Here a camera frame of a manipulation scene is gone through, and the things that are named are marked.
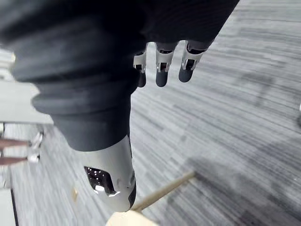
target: floor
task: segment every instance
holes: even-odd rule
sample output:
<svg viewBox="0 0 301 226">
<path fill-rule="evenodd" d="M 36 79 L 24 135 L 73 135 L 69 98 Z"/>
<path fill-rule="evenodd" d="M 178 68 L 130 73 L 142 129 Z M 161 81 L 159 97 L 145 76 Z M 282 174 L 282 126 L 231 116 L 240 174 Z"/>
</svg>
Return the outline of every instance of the floor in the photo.
<svg viewBox="0 0 301 226">
<path fill-rule="evenodd" d="M 137 200 L 185 172 L 198 175 L 144 210 L 147 217 L 164 226 L 301 225 L 300 27 L 298 0 L 243 0 L 186 84 L 177 78 L 179 44 L 163 89 L 149 45 L 147 85 L 132 98 Z M 105 225 L 112 211 L 85 184 L 57 129 L 11 124 L 6 136 L 41 129 L 41 162 L 9 169 L 19 225 Z"/>
</svg>

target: wooden object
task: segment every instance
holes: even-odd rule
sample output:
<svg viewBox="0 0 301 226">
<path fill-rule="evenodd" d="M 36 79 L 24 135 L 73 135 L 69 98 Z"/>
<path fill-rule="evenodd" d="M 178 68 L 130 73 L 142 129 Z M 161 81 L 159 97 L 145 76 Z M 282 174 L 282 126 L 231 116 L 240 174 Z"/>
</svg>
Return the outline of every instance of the wooden object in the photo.
<svg viewBox="0 0 301 226">
<path fill-rule="evenodd" d="M 157 226 L 155 222 L 147 219 L 144 215 L 142 215 L 141 211 L 176 189 L 187 180 L 193 178 L 194 176 L 194 172 L 185 174 L 183 177 L 176 179 L 175 181 L 159 189 L 153 194 L 150 194 L 140 203 L 134 205 L 128 212 L 115 212 L 107 221 L 106 226 Z"/>
<path fill-rule="evenodd" d="M 72 199 L 73 199 L 74 202 L 76 202 L 78 195 L 79 195 L 79 192 L 77 191 L 77 189 L 75 187 L 73 187 L 73 189 L 72 189 Z"/>
</svg>

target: wooden stick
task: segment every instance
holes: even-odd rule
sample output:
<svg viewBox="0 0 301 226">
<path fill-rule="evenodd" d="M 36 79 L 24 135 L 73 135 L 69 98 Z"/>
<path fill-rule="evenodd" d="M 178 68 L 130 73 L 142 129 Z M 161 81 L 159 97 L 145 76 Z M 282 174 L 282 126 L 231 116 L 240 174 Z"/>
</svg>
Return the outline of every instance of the wooden stick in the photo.
<svg viewBox="0 0 301 226">
<path fill-rule="evenodd" d="M 72 194 L 73 201 L 76 202 L 77 201 L 77 196 L 79 195 L 79 192 L 77 191 L 77 189 L 75 187 L 73 187 L 71 194 Z"/>
<path fill-rule="evenodd" d="M 185 174 L 182 178 L 178 178 L 171 182 L 170 184 L 166 185 L 165 187 L 159 189 L 158 191 L 154 192 L 153 194 L 150 194 L 146 196 L 141 203 L 134 204 L 132 207 L 132 210 L 135 210 L 137 212 L 141 212 L 143 209 L 147 208 L 148 206 L 152 205 L 156 201 L 158 201 L 160 198 L 165 196 L 166 194 L 170 193 L 172 190 L 183 184 L 185 181 L 193 178 L 195 176 L 195 172 L 190 172 Z"/>
</svg>

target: black sleeve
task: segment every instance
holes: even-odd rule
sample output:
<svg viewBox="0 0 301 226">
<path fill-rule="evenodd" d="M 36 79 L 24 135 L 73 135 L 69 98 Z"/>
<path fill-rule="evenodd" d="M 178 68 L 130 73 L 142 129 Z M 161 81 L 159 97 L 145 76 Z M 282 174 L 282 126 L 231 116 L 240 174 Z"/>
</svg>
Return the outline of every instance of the black sleeve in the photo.
<svg viewBox="0 0 301 226">
<path fill-rule="evenodd" d="M 0 3 L 0 42 L 16 55 L 13 76 L 38 87 L 33 106 L 79 151 L 109 147 L 129 132 L 133 57 L 146 42 L 142 10 L 124 2 Z"/>
</svg>

